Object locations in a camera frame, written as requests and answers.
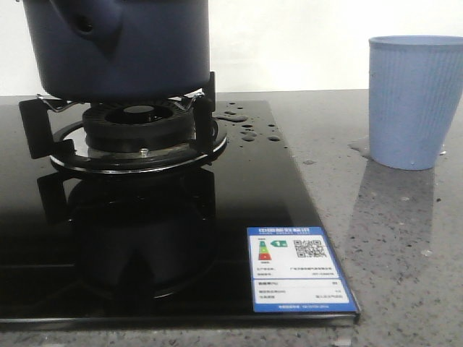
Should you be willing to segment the light blue ribbed plastic cup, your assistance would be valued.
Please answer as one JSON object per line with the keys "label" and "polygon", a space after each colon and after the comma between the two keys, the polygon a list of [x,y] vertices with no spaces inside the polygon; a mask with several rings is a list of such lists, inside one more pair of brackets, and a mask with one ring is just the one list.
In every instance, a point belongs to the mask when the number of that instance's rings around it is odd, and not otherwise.
{"label": "light blue ribbed plastic cup", "polygon": [[403,170],[434,167],[462,96],[462,38],[392,35],[369,44],[372,159]]}

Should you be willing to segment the black metal pot support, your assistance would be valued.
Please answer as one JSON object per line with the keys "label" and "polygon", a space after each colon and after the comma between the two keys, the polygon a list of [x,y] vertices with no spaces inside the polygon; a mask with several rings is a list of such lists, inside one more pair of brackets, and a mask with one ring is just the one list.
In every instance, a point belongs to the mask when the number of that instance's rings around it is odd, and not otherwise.
{"label": "black metal pot support", "polygon": [[[187,141],[171,147],[160,150],[141,148],[134,153],[91,148],[86,142],[82,118],[53,132],[50,112],[65,112],[74,105],[72,102],[44,98],[42,95],[21,101],[19,110],[30,156],[33,159],[48,157],[53,166],[63,171],[93,175],[131,175],[154,174],[207,163],[220,155],[226,147],[226,130],[213,118],[216,110],[214,74],[210,75],[200,92],[191,97],[177,95],[173,98],[129,103],[143,104],[157,100],[167,100],[183,110],[191,111],[192,134]],[[110,103],[91,103],[90,108],[100,104]]]}

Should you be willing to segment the dark blue cooking pot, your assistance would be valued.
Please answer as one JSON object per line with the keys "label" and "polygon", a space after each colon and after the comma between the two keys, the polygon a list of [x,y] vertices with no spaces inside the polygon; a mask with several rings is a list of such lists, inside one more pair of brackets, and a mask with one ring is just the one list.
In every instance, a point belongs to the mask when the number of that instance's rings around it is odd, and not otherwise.
{"label": "dark blue cooking pot", "polygon": [[168,98],[210,73],[207,1],[25,1],[43,89],[72,101]]}

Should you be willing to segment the black round gas burner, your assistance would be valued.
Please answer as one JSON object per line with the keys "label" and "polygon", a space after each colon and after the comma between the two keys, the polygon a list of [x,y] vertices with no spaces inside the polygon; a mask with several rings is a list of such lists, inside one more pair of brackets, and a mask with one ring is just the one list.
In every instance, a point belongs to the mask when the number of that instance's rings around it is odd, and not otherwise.
{"label": "black round gas burner", "polygon": [[82,115],[87,144],[96,150],[134,153],[160,150],[188,140],[193,115],[167,100],[143,104],[110,103]]}

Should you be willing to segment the blue energy label sticker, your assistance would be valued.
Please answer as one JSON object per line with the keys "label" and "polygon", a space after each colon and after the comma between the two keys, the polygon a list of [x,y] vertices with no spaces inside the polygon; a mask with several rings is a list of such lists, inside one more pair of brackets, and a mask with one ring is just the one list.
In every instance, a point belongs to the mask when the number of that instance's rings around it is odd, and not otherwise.
{"label": "blue energy label sticker", "polygon": [[247,240],[254,312],[358,312],[323,228],[249,227]]}

